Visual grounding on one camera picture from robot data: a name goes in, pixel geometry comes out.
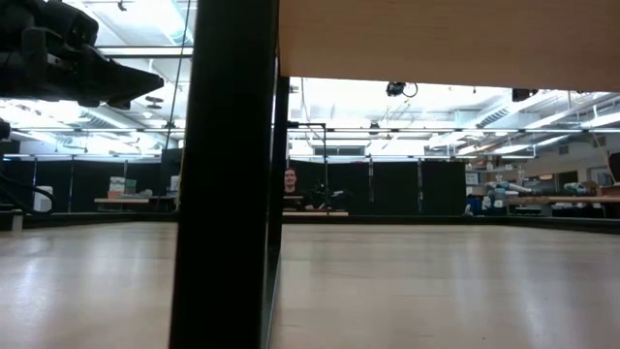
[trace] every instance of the cable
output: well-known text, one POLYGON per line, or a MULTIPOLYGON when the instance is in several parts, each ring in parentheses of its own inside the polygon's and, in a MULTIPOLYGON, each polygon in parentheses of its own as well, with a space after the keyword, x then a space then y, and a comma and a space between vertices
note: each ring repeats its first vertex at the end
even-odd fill
POLYGON ((416 93, 414 93, 413 95, 409 96, 408 94, 405 93, 405 91, 403 91, 403 96, 407 97, 407 98, 414 98, 416 96, 418 96, 418 84, 415 82, 411 82, 415 87, 416 87, 416 93))
POLYGON ((162 178, 162 167, 164 166, 164 153, 168 151, 168 144, 171 141, 172 134, 172 125, 174 124, 174 107, 176 107, 176 94, 178 93, 178 80, 181 76, 181 65, 183 64, 183 51, 186 48, 185 41, 187 40, 187 29, 190 26, 190 7, 192 5, 192 0, 187 2, 187 13, 185 14, 185 29, 183 30, 183 43, 181 44, 181 54, 178 57, 178 67, 176 67, 176 80, 174 82, 174 94, 172 94, 172 107, 170 108, 170 119, 168 120, 168 132, 166 134, 166 144, 164 145, 164 149, 162 150, 162 163, 157 170, 157 176, 159 177, 158 181, 158 194, 157 194, 157 203, 155 204, 155 209, 159 209, 160 199, 162 197, 159 191, 162 189, 162 184, 164 183, 162 178))
MULTIPOLYGON (((306 93, 305 93, 305 88, 304 88, 304 86, 303 86, 303 79, 304 79, 304 78, 301 78, 301 87, 300 87, 300 89, 301 89, 301 108, 303 109, 303 113, 304 113, 304 116, 305 116, 306 122, 307 122, 307 123, 310 123, 311 121, 310 121, 310 115, 309 115, 309 113, 308 113, 308 107, 306 106, 306 93)), ((314 129, 312 129, 312 128, 310 128, 310 131, 312 131, 312 133, 313 133, 313 134, 314 134, 314 135, 315 135, 315 136, 316 136, 319 140, 321 139, 321 136, 319 136, 319 134, 317 133, 317 131, 315 131, 315 130, 314 130, 314 129)))
POLYGON ((42 194, 43 196, 47 197, 51 201, 51 208, 49 210, 47 210, 47 211, 37 211, 37 210, 31 208, 26 203, 24 203, 22 200, 16 198, 16 196, 13 195, 13 193, 11 193, 7 189, 5 189, 2 185, 0 185, 0 196, 3 196, 5 198, 7 198, 9 200, 9 202, 11 202, 13 205, 19 207, 22 211, 24 211, 26 213, 30 213, 30 214, 51 214, 53 212, 53 209, 54 209, 54 197, 53 197, 53 195, 49 194, 47 191, 45 191, 43 189, 39 189, 39 188, 37 188, 37 187, 35 187, 35 186, 31 185, 31 184, 25 184, 25 183, 18 182, 16 180, 12 180, 12 179, 6 178, 2 174, 0 174, 0 183, 7 183, 7 184, 10 184, 10 185, 13 185, 13 186, 20 187, 20 188, 25 188, 25 189, 32 190, 33 192, 42 194))

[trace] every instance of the black curtain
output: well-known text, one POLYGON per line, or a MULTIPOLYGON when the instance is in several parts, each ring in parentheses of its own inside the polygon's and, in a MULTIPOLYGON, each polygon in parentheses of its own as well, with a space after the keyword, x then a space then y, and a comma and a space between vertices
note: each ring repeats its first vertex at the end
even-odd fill
POLYGON ((374 214, 418 213, 418 163, 375 162, 372 186, 374 214))
POLYGON ((421 163, 422 213, 461 215, 465 210, 465 164, 460 162, 421 163))
POLYGON ((609 167, 613 174, 613 178, 620 180, 620 153, 609 155, 609 167))
MULTIPOLYGON (((22 182, 24 184, 32 185, 32 179, 35 173, 35 162, 34 161, 21 161, 14 160, 11 161, 3 161, 3 171, 2 174, 12 180, 22 182)), ((15 188, 13 186, 7 186, 7 184, 2 184, 5 189, 11 192, 18 200, 22 201, 28 206, 32 206, 34 203, 33 198, 34 194, 32 190, 15 188)), ((9 201, 7 198, 0 196, 0 201, 2 204, 8 204, 9 201)))
POLYGON ((107 198, 109 178, 123 176, 125 164, 95 161, 76 161, 74 163, 73 212, 94 212, 95 199, 107 198))
POLYGON ((69 211, 71 161, 39 161, 37 186, 50 186, 54 195, 54 212, 69 211))
MULTIPOLYGON (((156 176, 160 164, 127 164, 127 179, 135 179, 136 193, 143 190, 150 189, 153 191, 153 195, 157 195, 157 187, 159 186, 159 179, 156 176)), ((170 186, 171 180, 168 177, 167 181, 164 181, 162 186, 164 188, 170 186)))
POLYGON ((153 173, 153 176, 158 178, 158 183, 154 184, 150 188, 153 190, 153 195, 166 196, 166 188, 171 186, 171 176, 179 175, 181 173, 182 159, 183 149, 168 149, 164 151, 164 154, 162 155, 161 168, 156 170, 157 172, 153 173))
POLYGON ((346 190, 352 198, 348 204, 350 214, 365 214, 369 206, 368 163, 328 165, 328 184, 333 191, 346 190))
POLYGON ((312 190, 317 180, 325 182, 326 167, 323 163, 291 160, 289 167, 293 168, 297 175, 296 189, 299 191, 307 192, 312 190))
POLYGON ((567 173, 558 174, 558 189, 564 190, 564 184, 566 183, 577 183, 579 182, 579 177, 577 171, 571 171, 567 173))

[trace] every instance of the wooden floor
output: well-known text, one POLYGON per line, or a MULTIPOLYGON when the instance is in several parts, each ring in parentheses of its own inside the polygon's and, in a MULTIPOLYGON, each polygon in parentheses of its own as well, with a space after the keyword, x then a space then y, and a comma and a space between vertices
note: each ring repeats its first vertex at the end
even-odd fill
POLYGON ((271 349, 620 343, 620 237, 506 227, 290 226, 271 349))
MULTIPOLYGON (((175 226, 0 235, 0 348, 168 345, 175 226)), ((271 349, 615 348, 620 237, 287 226, 271 349)))
POLYGON ((0 235, 0 348, 168 347, 176 226, 0 235))

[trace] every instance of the desk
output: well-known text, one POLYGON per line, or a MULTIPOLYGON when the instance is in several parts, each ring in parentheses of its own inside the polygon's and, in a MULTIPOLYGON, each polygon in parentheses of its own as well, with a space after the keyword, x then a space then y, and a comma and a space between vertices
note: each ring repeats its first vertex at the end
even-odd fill
POLYGON ((95 204, 148 204, 148 199, 95 199, 95 204))
POLYGON ((325 216, 333 216, 333 217, 347 217, 349 216, 349 212, 346 211, 284 211, 282 212, 283 216, 294 216, 294 217, 325 217, 325 216))
POLYGON ((504 200, 505 206, 509 208, 508 212, 511 213, 510 206, 516 205, 540 205, 541 213, 545 216, 552 216, 553 204, 568 203, 568 204, 620 204, 620 196, 600 196, 600 197, 524 197, 524 198, 506 198, 504 200))
POLYGON ((152 210, 155 210, 154 205, 156 205, 158 199, 164 207, 163 211, 165 212, 172 211, 172 209, 169 206, 170 205, 174 206, 174 201, 176 200, 176 197, 116 198, 116 199, 99 198, 99 199, 95 199, 95 204, 98 204, 99 211, 124 210, 123 208, 125 205, 136 205, 136 206, 147 205, 146 208, 149 208, 149 206, 153 206, 152 210), (104 206, 119 206, 120 209, 104 209, 104 206))

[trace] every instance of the ceiling light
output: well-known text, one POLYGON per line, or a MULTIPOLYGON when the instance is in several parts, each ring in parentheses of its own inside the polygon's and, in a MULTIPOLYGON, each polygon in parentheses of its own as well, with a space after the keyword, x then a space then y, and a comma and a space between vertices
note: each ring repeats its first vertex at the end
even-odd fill
POLYGON ((519 159, 536 159, 534 155, 502 155, 502 159, 519 160, 519 159))
POLYGON ((482 151, 482 150, 488 149, 492 145, 493 144, 487 144, 487 145, 481 145, 481 146, 477 146, 477 145, 466 146, 466 147, 458 150, 458 155, 466 155, 466 154, 469 154, 469 153, 473 153, 475 151, 482 151))
POLYGON ((546 140, 546 141, 542 141, 542 142, 540 142, 540 143, 537 143, 537 144, 536 144, 536 146, 545 146, 545 145, 550 145, 550 144, 552 144, 552 143, 556 143, 556 142, 558 142, 558 141, 561 141, 561 140, 563 140, 563 139, 565 139, 565 138, 567 138, 567 137, 568 137, 568 136, 554 137, 554 138, 552 138, 552 139, 548 139, 548 140, 546 140))
POLYGON ((593 118, 590 121, 581 123, 579 126, 582 128, 598 127, 598 126, 603 126, 603 125, 618 122, 618 121, 620 121, 620 112, 615 112, 609 115, 604 115, 604 116, 593 118))
POLYGON ((526 149, 528 146, 530 146, 530 144, 507 145, 507 146, 502 146, 501 148, 495 149, 493 153, 494 154, 508 154, 508 153, 526 149))
POLYGON ((532 129, 526 130, 527 133, 580 133, 581 130, 578 129, 532 129))
POLYGON ((104 56, 108 58, 123 57, 144 57, 144 58, 178 58, 179 56, 191 57, 194 54, 194 48, 181 47, 153 47, 153 48, 128 48, 128 47, 110 47, 97 48, 104 56))

